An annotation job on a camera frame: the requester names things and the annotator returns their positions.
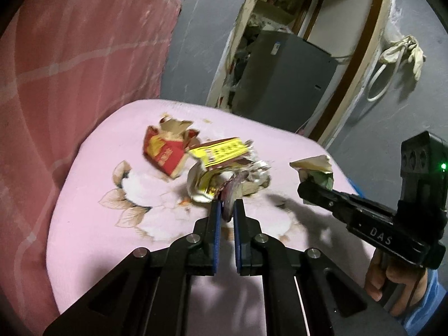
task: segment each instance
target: pink blanket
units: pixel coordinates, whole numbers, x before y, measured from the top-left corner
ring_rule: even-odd
[[[228,137],[254,140],[259,158],[272,167],[272,180],[268,188],[244,198],[246,214],[286,246],[321,249],[364,283],[373,247],[350,234],[328,211],[304,205],[297,194],[299,176],[289,163],[326,154],[320,145],[218,109],[141,100],[113,113],[84,141],[58,198],[47,267],[61,312],[135,248],[168,247],[207,216],[207,204],[188,201],[186,178],[193,159],[187,160],[180,177],[171,180],[143,157],[147,126],[166,114],[194,121],[192,127],[200,131],[202,142]],[[335,189],[353,193],[341,169],[331,163]],[[260,277],[240,277],[233,241],[223,240],[218,274],[193,280],[187,334],[262,336],[264,315]]]
[[[46,240],[79,145],[124,104],[158,97],[179,9],[26,0],[1,37],[0,287],[35,334],[58,315]]]

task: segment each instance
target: flower pattern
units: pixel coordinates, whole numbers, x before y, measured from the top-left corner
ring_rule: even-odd
[[[143,221],[145,214],[151,210],[151,206],[137,204],[129,199],[123,182],[129,178],[132,171],[131,166],[126,160],[123,160],[116,166],[112,174],[112,181],[117,188],[107,192],[99,201],[101,205],[114,210],[123,210],[116,226],[122,228],[136,228]],[[144,235],[145,231],[140,230],[140,234]]]

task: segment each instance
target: metal screw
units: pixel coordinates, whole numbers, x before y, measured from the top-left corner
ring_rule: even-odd
[[[135,256],[136,258],[144,258],[147,253],[148,253],[148,249],[147,248],[136,248],[132,252],[132,255]]]
[[[264,244],[265,242],[267,242],[269,240],[269,236],[266,234],[258,234],[258,235],[255,235],[254,239],[256,242],[261,242],[262,244]]]
[[[187,241],[191,242],[192,244],[196,244],[197,242],[200,242],[201,237],[198,234],[189,234],[187,235]]]
[[[317,249],[308,249],[308,251],[306,252],[306,255],[308,255],[310,258],[312,259],[317,259],[320,257],[320,251]]]

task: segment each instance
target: yellow snack wrapper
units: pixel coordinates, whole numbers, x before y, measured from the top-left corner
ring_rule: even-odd
[[[243,143],[233,137],[192,146],[188,153],[197,160],[187,177],[187,191],[195,202],[211,202],[226,182],[241,171],[247,172],[241,184],[244,195],[256,193],[270,183],[270,166],[258,160],[252,141]]]

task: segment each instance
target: blue sleeve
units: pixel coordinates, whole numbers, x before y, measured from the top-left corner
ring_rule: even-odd
[[[444,287],[438,282],[437,271],[428,269],[428,285],[425,296],[420,305],[405,317],[404,327],[409,336],[415,336],[420,332],[442,302],[445,293]]]

